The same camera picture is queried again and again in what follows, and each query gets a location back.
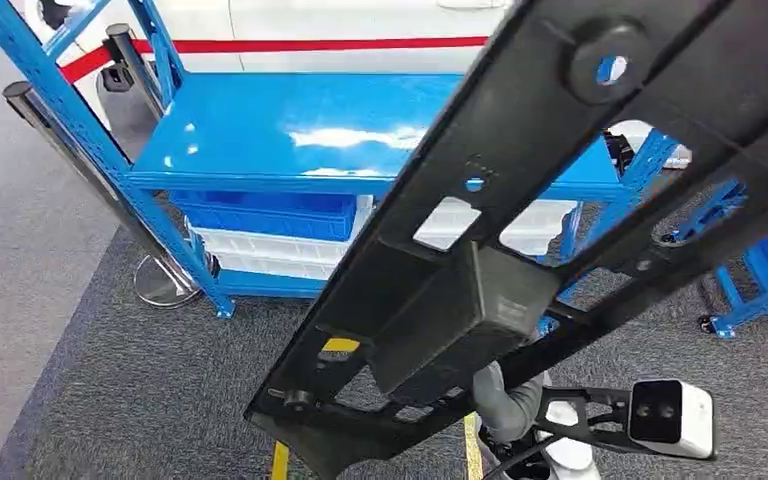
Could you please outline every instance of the black bracket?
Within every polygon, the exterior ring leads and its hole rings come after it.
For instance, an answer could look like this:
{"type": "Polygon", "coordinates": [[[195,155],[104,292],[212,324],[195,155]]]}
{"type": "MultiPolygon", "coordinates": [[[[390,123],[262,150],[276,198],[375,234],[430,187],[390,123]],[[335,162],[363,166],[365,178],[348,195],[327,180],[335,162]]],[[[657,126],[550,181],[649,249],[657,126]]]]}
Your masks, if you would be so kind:
{"type": "Polygon", "coordinates": [[[480,348],[498,346],[490,356],[498,358],[505,384],[522,384],[767,234],[767,3],[519,2],[332,275],[246,416],[326,477],[361,460],[390,458],[472,410],[464,379],[486,360],[480,348]],[[615,83],[599,83],[598,66],[609,55],[626,57],[627,72],[615,83]],[[566,264],[542,265],[505,247],[501,231],[604,128],[628,119],[649,123],[691,149],[685,173],[566,264]],[[476,177],[483,180],[477,191],[467,186],[476,177]],[[653,238],[662,219],[730,178],[746,188],[739,209],[688,242],[653,238]],[[481,214],[440,251],[413,235],[444,197],[468,202],[481,214]],[[503,285],[506,279],[498,278],[496,297],[476,294],[476,285],[490,283],[482,283],[488,280],[475,265],[502,257],[524,268],[500,269],[552,291],[518,297],[508,288],[518,282],[503,285]],[[557,297],[597,267],[627,272],[631,279],[587,310],[557,297]],[[441,272],[459,275],[460,297],[442,293],[441,272]],[[439,309],[429,306],[432,297],[439,309]],[[440,326],[435,318],[439,328],[429,331],[439,336],[423,341],[428,332],[420,328],[420,313],[442,315],[455,304],[461,306],[458,326],[440,326]],[[521,339],[544,309],[558,328],[527,346],[505,343],[521,339]],[[484,328],[507,321],[507,330],[484,328]],[[402,327],[392,328],[397,324],[402,327]],[[361,346],[342,361],[321,362],[318,355],[332,336],[361,346]],[[394,336],[410,341],[395,342],[394,336]],[[395,348],[410,361],[399,363],[395,348]],[[375,367],[379,384],[384,379],[389,385],[389,403],[366,411],[338,402],[341,389],[367,366],[375,367]],[[411,384],[412,371],[433,391],[400,389],[418,385],[411,384]],[[440,393],[450,386],[460,393],[440,393]],[[421,418],[398,415],[419,406],[421,418]]]}

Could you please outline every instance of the stanchion post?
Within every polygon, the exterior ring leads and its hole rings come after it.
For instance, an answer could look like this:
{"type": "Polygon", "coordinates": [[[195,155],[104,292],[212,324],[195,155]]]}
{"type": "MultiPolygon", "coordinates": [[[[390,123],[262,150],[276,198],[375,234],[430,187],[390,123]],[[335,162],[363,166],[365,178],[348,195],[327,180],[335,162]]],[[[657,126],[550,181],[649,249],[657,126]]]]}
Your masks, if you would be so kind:
{"type": "Polygon", "coordinates": [[[55,120],[54,115],[31,88],[21,81],[8,85],[2,95],[7,103],[29,125],[75,167],[91,189],[125,225],[149,256],[137,267],[134,284],[137,294],[146,302],[160,307],[176,307],[193,300],[200,293],[183,269],[166,252],[166,249],[133,210],[122,201],[121,195],[107,181],[95,164],[78,146],[78,143],[55,120]]]}
{"type": "Polygon", "coordinates": [[[134,85],[145,97],[149,110],[158,120],[163,117],[163,102],[160,95],[160,83],[152,68],[143,60],[134,48],[131,27],[127,23],[114,23],[107,27],[107,36],[115,46],[118,57],[128,68],[134,85]]]}

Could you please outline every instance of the black cable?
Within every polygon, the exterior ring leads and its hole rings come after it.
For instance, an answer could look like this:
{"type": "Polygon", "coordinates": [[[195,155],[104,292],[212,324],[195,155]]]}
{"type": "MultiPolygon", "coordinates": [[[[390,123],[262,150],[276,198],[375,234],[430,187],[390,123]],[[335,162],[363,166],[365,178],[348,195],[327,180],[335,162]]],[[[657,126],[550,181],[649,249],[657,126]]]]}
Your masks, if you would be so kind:
{"type": "Polygon", "coordinates": [[[543,439],[542,441],[537,442],[536,444],[534,444],[533,447],[529,448],[528,450],[514,455],[513,457],[499,464],[498,467],[494,468],[493,470],[490,470],[490,473],[488,473],[487,475],[484,475],[484,478],[482,478],[481,480],[490,480],[493,477],[498,476],[499,474],[503,473],[505,470],[513,467],[517,463],[525,460],[526,458],[534,455],[535,453],[539,452],[540,450],[543,450],[544,448],[548,447],[549,445],[557,442],[562,438],[566,438],[566,437],[562,437],[560,435],[552,435],[549,438],[546,438],[546,439],[543,439]]]}

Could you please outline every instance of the shelf caster wheel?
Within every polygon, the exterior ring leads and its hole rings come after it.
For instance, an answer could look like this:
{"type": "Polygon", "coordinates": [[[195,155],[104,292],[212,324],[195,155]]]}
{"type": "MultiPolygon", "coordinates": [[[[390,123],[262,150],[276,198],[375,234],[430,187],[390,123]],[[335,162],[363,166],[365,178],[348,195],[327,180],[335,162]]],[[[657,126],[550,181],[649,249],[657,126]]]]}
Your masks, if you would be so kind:
{"type": "Polygon", "coordinates": [[[676,241],[675,232],[661,235],[661,242],[663,243],[676,243],[676,241]]]}
{"type": "Polygon", "coordinates": [[[714,327],[714,317],[711,315],[702,315],[699,317],[699,328],[702,329],[702,333],[715,334],[717,329],[714,327]]]}

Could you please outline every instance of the white robot part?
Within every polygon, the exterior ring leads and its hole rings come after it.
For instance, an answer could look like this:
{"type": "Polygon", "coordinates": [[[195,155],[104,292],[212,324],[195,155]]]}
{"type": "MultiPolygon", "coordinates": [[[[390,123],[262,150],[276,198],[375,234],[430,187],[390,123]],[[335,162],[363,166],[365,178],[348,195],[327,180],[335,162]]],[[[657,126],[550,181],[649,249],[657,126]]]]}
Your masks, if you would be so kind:
{"type": "Polygon", "coordinates": [[[714,455],[714,402],[711,394],[680,380],[634,384],[629,438],[650,450],[681,457],[714,455]]]}

